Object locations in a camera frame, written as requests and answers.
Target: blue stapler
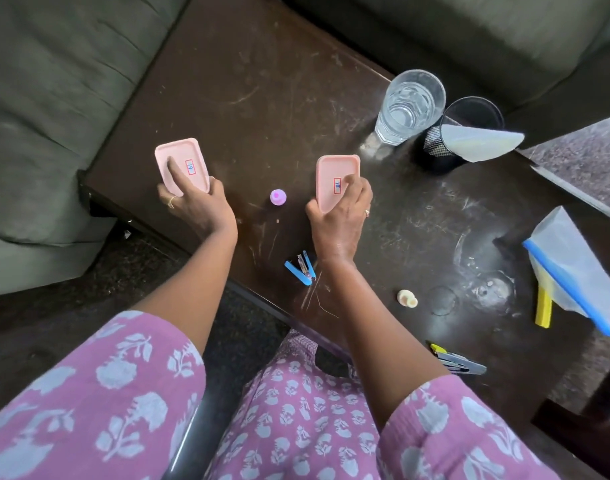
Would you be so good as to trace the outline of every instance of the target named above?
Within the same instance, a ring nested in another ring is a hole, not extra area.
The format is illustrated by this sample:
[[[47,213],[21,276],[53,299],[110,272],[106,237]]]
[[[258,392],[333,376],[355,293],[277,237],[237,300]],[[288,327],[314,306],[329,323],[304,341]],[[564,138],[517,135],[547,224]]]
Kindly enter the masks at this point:
[[[311,262],[309,261],[309,257],[307,256],[307,251],[303,251],[302,254],[299,254],[297,257],[299,261],[300,269],[297,269],[291,262],[285,261],[285,267],[289,269],[294,276],[296,276],[305,286],[310,286],[311,283],[316,279],[316,273],[314,272],[314,268],[311,266]]]

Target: dark wooden chair leg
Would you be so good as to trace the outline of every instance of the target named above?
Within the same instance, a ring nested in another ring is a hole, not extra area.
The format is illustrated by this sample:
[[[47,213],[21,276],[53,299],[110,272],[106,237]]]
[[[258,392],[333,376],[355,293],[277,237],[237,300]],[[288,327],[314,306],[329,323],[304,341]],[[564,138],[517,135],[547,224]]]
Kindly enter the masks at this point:
[[[610,426],[596,427],[592,419],[571,413],[546,400],[533,424],[610,480]]]

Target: dark brown wooden table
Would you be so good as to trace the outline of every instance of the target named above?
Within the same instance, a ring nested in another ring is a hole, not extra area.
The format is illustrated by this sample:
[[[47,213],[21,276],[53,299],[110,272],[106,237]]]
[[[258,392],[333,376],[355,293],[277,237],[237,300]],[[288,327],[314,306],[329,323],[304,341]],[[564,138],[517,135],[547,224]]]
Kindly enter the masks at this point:
[[[374,152],[389,78],[278,0],[191,0],[84,183],[118,217],[190,253],[196,236],[158,201],[153,150],[196,137],[240,223],[231,285],[346,356],[325,273],[307,288],[283,263],[313,250],[304,206],[317,158],[359,154],[374,201],[358,268],[418,339],[488,367],[466,380],[520,431],[592,329],[558,308],[551,329],[533,323],[536,282],[520,243],[565,205],[610,271],[610,219],[517,153],[439,178],[410,162],[409,145]],[[275,188],[287,193],[282,207],[269,203]],[[396,303],[403,288],[417,308]]]

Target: small purple object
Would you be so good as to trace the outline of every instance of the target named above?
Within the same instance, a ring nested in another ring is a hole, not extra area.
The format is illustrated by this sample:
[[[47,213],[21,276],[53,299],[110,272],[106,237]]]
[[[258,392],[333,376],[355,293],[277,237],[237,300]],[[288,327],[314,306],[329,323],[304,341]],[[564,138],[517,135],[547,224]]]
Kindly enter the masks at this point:
[[[287,201],[287,194],[280,189],[272,190],[272,193],[269,195],[269,200],[271,200],[274,205],[282,205]]]

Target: finger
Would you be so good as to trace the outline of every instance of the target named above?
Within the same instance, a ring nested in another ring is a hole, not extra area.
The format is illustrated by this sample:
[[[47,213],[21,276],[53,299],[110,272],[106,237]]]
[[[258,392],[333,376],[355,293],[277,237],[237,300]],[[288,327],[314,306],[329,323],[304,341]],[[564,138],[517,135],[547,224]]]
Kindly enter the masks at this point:
[[[362,191],[362,180],[356,178],[356,175],[347,175],[343,180],[347,187],[338,203],[341,205],[353,205],[358,200]]]
[[[305,212],[307,212],[307,217],[309,217],[310,222],[316,222],[323,216],[323,213],[320,211],[320,207],[318,207],[318,202],[315,198],[307,202]]]
[[[169,207],[169,201],[172,201],[172,205],[174,207],[180,207],[183,204],[183,198],[177,197],[173,193],[171,193],[164,184],[158,184],[158,198],[162,203],[164,203],[167,207]]]
[[[172,157],[167,159],[167,168],[169,169],[169,173],[172,174],[174,183],[178,185],[178,188],[181,189],[182,193],[186,193],[195,188],[189,177],[183,173]]]
[[[374,197],[374,193],[371,190],[371,184],[367,181],[367,178],[361,178],[362,190],[360,196],[358,196],[358,206],[363,210],[369,210],[371,207],[371,199]]]
[[[222,197],[225,195],[225,187],[223,187],[223,182],[214,177],[210,177],[210,195],[216,197]]]

